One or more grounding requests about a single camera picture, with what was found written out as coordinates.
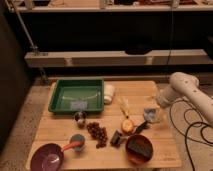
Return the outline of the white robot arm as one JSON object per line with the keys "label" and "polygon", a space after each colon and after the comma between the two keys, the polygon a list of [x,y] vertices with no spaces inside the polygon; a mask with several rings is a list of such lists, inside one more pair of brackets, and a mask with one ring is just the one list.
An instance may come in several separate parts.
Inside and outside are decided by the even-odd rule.
{"label": "white robot arm", "polygon": [[177,98],[185,96],[213,127],[213,99],[199,88],[197,77],[183,72],[175,72],[169,78],[166,88],[160,90],[156,97],[157,104],[166,108]]}

